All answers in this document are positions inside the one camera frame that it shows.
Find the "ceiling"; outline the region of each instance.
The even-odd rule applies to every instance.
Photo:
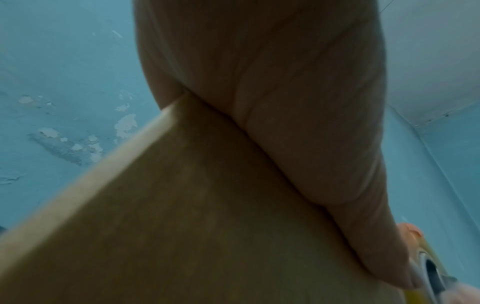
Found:
[[[479,0],[378,0],[387,101],[418,126],[480,101]]]

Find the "hand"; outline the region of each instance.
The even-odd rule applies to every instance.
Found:
[[[454,288],[440,294],[443,304],[479,304],[480,290],[458,283]]]
[[[135,0],[135,19],[161,108],[187,88],[230,116],[373,275],[421,285],[388,205],[375,0]]]

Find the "wooden edge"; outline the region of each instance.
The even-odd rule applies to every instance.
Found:
[[[5,303],[402,303],[229,119],[187,94],[0,239]]]

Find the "beige surface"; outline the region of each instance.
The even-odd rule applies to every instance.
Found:
[[[187,95],[0,240],[1,303],[400,303],[230,120]]]

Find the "wooden board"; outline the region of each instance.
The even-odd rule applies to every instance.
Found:
[[[190,94],[0,238],[0,302],[401,303]]]

